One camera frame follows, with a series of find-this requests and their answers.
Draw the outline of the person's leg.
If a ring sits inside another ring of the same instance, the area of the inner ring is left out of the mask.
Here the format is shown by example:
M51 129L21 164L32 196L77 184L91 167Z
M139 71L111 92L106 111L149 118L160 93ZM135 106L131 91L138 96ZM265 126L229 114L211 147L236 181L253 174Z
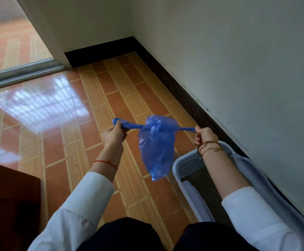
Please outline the person's leg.
M124 217L105 223L76 251L166 251L153 226Z
M238 232L216 222L189 224L173 251L259 251Z

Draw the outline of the person's right hand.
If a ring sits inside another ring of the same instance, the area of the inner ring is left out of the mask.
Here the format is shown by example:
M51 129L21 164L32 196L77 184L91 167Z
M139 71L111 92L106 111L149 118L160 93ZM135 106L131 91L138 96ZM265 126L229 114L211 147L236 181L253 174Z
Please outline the person's right hand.
M212 129L209 127L201 128L203 129L203 145L201 147L197 147L198 152L200 152L203 148L213 148L213 150L216 150L217 148L220 148L220 144L218 142L218 137L216 134L213 133Z

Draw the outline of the person's left leg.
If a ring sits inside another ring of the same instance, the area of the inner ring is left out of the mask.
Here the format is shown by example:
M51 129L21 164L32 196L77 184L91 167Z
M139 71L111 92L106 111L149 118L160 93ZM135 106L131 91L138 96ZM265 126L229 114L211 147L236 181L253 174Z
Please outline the person's left leg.
M105 223L76 251L166 251L153 226L124 217Z

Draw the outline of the black baseboard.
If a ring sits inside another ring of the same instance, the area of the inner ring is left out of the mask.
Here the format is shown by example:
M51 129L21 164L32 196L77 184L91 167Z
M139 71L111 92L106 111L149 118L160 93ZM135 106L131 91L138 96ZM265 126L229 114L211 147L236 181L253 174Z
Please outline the black baseboard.
M203 108L162 67L134 37L123 38L78 50L65 51L72 69L67 71L76 122L68 135L64 131L69 155L70 178L75 186L84 172L82 163L96 160L104 142L101 132L114 117L144 124L148 116L161 114L181 126L207 124L223 142L241 156L245 154L204 112ZM115 194L101 219L101 225L122 216L150 223L161 237L175 244L184 228L197 222L170 170L166 177L153 181L138 148L138 130L130 131L124 142L124 155L113 182Z

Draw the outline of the person's left hand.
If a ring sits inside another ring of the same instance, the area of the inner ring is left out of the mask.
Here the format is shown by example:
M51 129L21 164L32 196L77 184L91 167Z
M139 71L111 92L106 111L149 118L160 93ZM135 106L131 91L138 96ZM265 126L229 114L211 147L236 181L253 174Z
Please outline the person's left hand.
M122 145L123 141L126 139L127 136L115 136L113 133L114 126L105 130L102 134L104 147L119 147Z

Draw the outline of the glass sliding door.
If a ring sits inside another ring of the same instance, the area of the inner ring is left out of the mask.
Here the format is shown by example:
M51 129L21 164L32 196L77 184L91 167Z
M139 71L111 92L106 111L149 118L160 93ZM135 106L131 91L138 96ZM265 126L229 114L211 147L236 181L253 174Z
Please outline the glass sliding door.
M0 71L52 59L16 0L0 0Z

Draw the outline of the blue plastic bag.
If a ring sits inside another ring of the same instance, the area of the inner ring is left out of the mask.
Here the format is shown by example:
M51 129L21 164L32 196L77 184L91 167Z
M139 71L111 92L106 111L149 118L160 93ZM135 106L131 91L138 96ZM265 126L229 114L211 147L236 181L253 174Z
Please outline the blue plastic bag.
M196 132L194 127L180 127L175 119L161 115L148 116L144 125L120 118L114 118L112 122L116 125L118 121L123 129L138 130L139 151L153 181L164 178L173 165L176 133Z

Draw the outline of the person's right leg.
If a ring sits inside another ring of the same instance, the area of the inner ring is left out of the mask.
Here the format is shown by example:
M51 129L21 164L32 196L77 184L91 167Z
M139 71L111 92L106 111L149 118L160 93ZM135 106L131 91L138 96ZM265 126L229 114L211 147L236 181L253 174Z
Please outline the person's right leg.
M259 251L238 232L216 222L189 224L173 251Z

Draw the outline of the person's right forearm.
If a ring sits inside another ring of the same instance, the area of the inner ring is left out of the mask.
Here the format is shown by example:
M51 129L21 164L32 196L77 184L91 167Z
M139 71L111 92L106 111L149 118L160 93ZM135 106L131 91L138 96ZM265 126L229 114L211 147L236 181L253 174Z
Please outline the person's right forearm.
M200 155L235 230L259 251L304 251L304 245L246 181L221 147L202 145Z

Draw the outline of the white plastic mesh bin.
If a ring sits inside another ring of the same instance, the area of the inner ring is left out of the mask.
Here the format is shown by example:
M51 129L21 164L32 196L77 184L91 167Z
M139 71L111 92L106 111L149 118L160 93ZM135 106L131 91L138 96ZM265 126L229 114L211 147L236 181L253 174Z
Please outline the white plastic mesh bin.
M237 169L250 182L278 216L300 238L304 247L304 217L287 198L278 192L258 166L247 157L237 154L233 148L220 141L222 148ZM221 198L214 186L203 159L196 150L175 160L173 175L199 222L220 222L233 227L221 206Z

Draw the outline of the brown wooden furniture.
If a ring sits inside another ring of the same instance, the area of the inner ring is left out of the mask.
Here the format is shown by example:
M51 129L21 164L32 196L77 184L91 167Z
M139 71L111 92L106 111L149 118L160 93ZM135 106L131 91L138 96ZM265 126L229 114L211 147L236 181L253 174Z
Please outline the brown wooden furniture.
M27 251L40 214L40 178L0 165L0 251Z

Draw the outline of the metal sliding door track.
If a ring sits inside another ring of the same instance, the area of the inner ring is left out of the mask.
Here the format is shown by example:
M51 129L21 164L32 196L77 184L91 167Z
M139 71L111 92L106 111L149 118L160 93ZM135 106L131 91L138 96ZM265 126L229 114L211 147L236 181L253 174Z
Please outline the metal sliding door track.
M51 58L0 71L0 88L65 70L65 66Z

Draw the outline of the person's left forearm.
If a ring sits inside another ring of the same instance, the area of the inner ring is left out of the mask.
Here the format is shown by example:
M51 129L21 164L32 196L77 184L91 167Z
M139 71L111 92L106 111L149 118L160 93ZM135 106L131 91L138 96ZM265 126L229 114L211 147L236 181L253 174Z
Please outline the person's left forearm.
M123 154L123 145L104 148L28 251L76 251L91 237L113 193L113 180Z

